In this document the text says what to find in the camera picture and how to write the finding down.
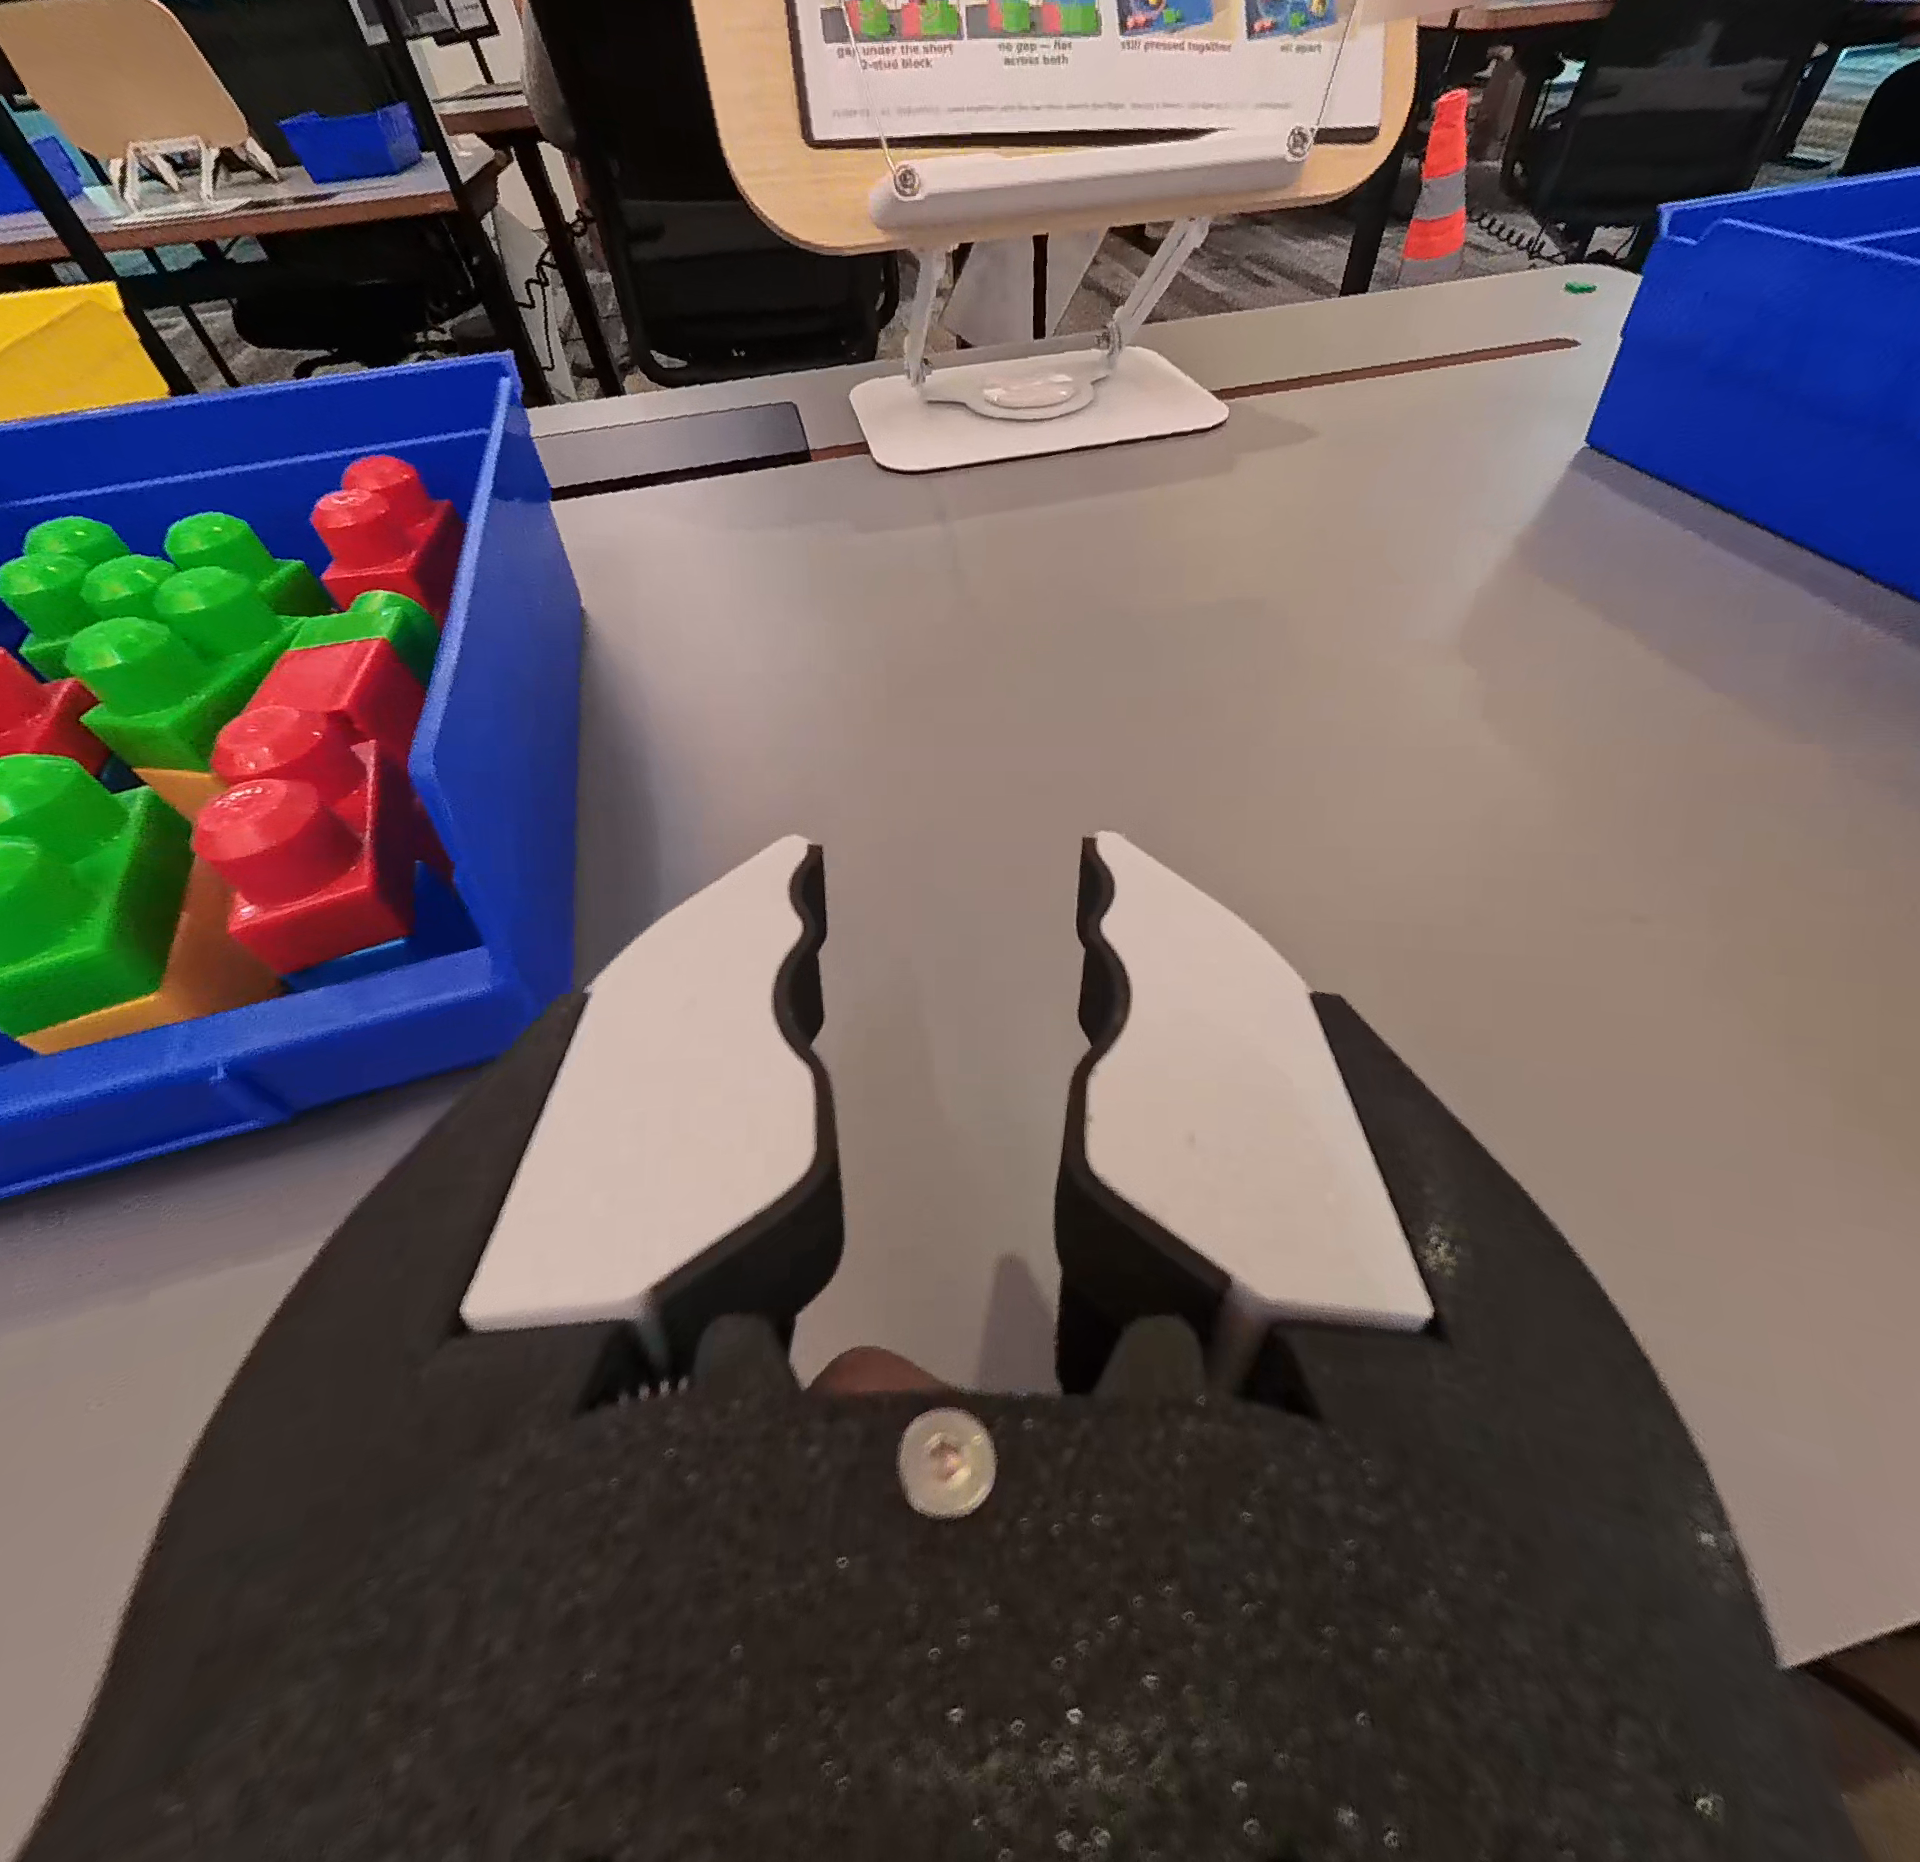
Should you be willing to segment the white document stand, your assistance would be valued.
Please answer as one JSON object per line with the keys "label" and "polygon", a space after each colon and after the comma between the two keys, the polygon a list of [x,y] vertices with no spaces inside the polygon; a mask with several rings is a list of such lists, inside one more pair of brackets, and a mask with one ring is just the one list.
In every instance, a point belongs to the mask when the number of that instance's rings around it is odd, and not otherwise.
{"label": "white document stand", "polygon": [[[900,374],[868,378],[850,393],[870,456],[893,472],[940,472],[1222,426],[1225,403],[1139,346],[1138,335],[1208,234],[1210,210],[1235,194],[1282,194],[1314,141],[1307,120],[1279,116],[1176,141],[962,153],[893,165],[870,194],[876,228],[940,241],[917,251],[921,275]],[[1106,225],[1123,210],[1183,204],[1202,214],[1171,225],[1097,344],[928,362],[926,338],[954,236],[975,236],[993,218],[1052,234],[1075,218]]]}

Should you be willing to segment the yellow plastic bin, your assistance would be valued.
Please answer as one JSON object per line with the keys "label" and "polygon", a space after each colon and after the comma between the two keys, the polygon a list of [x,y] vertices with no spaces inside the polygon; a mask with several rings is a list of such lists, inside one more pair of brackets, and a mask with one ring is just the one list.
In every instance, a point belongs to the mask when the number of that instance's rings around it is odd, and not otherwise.
{"label": "yellow plastic bin", "polygon": [[166,397],[123,293],[81,282],[2,293],[2,423]]}

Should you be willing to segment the printed instruction sheet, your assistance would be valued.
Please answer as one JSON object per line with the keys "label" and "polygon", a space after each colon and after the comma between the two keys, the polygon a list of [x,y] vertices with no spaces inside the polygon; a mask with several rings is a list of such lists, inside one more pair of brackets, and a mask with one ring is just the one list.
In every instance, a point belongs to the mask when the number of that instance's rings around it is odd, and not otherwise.
{"label": "printed instruction sheet", "polygon": [[1386,29],[1354,0],[787,0],[811,146],[1304,122],[1363,141]]}

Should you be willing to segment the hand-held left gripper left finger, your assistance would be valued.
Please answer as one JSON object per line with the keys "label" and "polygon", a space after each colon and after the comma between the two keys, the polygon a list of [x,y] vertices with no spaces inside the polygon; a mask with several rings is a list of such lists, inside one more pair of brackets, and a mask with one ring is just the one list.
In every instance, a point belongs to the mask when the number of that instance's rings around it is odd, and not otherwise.
{"label": "hand-held left gripper left finger", "polygon": [[825,852],[784,836],[604,968],[470,1277],[470,1330],[792,1330],[845,1248],[825,931]]}

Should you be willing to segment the orange traffic cone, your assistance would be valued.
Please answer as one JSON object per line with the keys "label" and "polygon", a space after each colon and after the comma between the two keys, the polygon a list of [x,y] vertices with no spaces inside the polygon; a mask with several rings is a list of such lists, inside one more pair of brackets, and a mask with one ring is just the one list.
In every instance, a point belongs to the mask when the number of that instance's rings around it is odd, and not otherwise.
{"label": "orange traffic cone", "polygon": [[1468,241],[1468,151],[1472,90],[1436,97],[1420,165],[1420,192],[1405,229],[1399,287],[1450,282]]}

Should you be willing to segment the tan moulded chair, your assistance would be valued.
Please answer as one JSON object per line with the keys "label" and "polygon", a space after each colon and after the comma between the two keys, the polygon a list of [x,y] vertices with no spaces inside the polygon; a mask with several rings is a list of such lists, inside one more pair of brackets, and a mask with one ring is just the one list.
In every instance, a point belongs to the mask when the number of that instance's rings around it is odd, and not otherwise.
{"label": "tan moulded chair", "polygon": [[20,0],[2,6],[6,58],[34,104],[109,169],[126,214],[158,179],[213,204],[222,168],[281,169],[192,36],[158,0]]}

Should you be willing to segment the blue plastic bin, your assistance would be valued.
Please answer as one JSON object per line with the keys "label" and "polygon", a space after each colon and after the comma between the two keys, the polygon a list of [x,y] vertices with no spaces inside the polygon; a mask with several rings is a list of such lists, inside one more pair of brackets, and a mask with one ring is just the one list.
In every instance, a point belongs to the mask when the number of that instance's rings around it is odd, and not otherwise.
{"label": "blue plastic bin", "polygon": [[1919,169],[1662,207],[1588,444],[1917,601]]}
{"label": "blue plastic bin", "polygon": [[481,1065],[574,987],[584,617],[510,356],[8,423],[6,548],[65,513],[148,544],[213,509],[317,562],[313,507],[368,456],[465,526],[411,773],[479,946],[6,1061],[8,1199]]}

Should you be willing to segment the black office chair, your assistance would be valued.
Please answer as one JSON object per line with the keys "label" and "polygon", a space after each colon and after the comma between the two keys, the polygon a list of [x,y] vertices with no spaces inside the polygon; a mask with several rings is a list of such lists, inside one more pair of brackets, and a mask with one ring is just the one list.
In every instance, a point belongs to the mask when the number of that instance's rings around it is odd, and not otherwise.
{"label": "black office chair", "polygon": [[1570,97],[1509,143],[1502,189],[1570,257],[1662,207],[1745,189],[1848,0],[1615,0]]}

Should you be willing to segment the small blue tray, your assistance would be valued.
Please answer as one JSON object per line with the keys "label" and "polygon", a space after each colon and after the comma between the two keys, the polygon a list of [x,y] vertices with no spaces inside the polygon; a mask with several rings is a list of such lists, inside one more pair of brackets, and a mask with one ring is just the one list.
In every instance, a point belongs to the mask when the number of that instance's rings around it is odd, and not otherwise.
{"label": "small blue tray", "polygon": [[419,124],[407,104],[345,114],[301,110],[279,120],[300,168],[322,186],[398,177],[422,162]]}

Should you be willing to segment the wooden clipboard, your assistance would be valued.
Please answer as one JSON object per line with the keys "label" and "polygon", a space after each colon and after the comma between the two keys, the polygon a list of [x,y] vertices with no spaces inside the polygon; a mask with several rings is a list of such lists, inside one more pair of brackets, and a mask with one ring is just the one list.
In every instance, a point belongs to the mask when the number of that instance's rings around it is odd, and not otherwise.
{"label": "wooden clipboard", "polygon": [[812,146],[787,0],[691,0],[709,97],[734,183],[776,234],[824,254],[954,250],[1123,223],[1321,210],[1384,175],[1415,112],[1418,27],[1389,19],[1378,126],[1363,141],[1314,135],[1291,158],[1248,130],[1118,141],[985,140],[900,129],[872,143]]}

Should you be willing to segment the pile of colourful toy blocks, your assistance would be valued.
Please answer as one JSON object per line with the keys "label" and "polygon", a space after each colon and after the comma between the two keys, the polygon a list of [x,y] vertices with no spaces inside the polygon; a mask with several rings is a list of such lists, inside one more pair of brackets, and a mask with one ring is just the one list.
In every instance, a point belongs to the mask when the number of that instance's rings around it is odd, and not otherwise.
{"label": "pile of colourful toy blocks", "polygon": [[6,547],[6,1060],[481,946],[411,773],[460,511],[379,454],[313,526],[320,569],[227,511]]}

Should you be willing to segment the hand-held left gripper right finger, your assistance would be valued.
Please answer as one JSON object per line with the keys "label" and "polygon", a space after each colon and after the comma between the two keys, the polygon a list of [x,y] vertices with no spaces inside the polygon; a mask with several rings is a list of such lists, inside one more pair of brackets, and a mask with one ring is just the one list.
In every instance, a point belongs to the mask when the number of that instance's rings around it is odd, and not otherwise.
{"label": "hand-held left gripper right finger", "polygon": [[1304,976],[1118,832],[1082,842],[1087,1053],[1058,1176],[1062,1284],[1123,1327],[1422,1330],[1434,1302]]}

